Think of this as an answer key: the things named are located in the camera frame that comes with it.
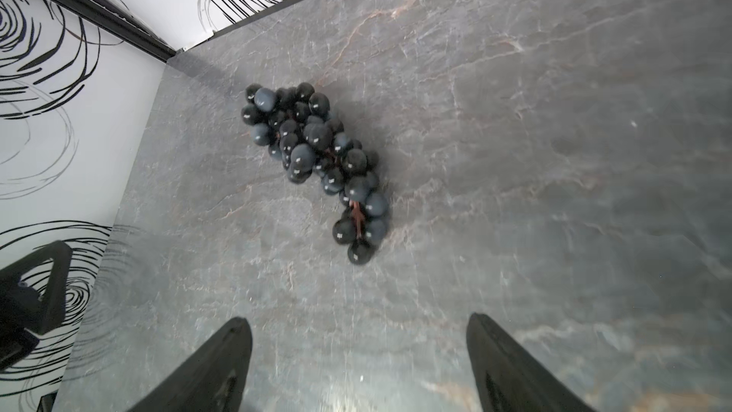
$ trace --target grape cluster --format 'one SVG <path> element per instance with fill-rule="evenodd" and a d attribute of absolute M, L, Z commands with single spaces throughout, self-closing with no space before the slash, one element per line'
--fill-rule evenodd
<path fill-rule="evenodd" d="M 252 126 L 254 143 L 268 147 L 292 183 L 315 173 L 325 194 L 337 195 L 345 210 L 333 225 L 333 238 L 349 245 L 353 264 L 369 262 L 388 229 L 389 203 L 374 173 L 379 154 L 344 132 L 328 98 L 310 83 L 276 91 L 250 85 L 247 100 L 242 119 Z"/>

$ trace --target gray marble surface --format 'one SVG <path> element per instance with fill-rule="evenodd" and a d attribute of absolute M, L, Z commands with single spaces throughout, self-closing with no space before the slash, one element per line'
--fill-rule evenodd
<path fill-rule="evenodd" d="M 306 0 L 175 57 L 54 410 L 124 410 L 241 315 L 247 412 L 473 412 L 471 312 L 601 412 L 732 409 L 730 31 L 732 0 Z M 365 267 L 239 119 L 302 80 L 383 157 Z"/>

